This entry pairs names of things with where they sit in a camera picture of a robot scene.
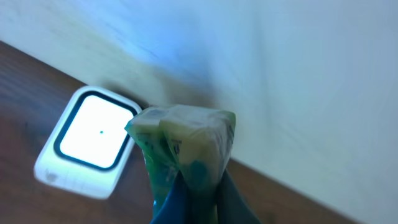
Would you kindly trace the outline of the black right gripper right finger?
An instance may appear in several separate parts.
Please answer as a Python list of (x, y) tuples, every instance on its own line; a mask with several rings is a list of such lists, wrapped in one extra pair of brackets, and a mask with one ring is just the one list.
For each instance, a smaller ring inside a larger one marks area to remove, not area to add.
[(261, 224), (225, 170), (216, 192), (219, 224)]

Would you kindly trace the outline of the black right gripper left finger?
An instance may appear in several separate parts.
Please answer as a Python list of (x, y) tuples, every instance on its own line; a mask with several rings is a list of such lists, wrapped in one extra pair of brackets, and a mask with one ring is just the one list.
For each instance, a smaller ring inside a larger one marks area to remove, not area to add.
[(150, 224), (189, 224), (191, 198), (189, 188), (179, 172), (165, 202)]

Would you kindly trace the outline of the teal gum box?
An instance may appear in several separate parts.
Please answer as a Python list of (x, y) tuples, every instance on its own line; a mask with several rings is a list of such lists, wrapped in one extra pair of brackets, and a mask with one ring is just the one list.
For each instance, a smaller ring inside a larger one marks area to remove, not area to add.
[(125, 127), (142, 149), (157, 215), (181, 173), (195, 223), (217, 223), (214, 200), (229, 161), (236, 115), (188, 105), (152, 106)]

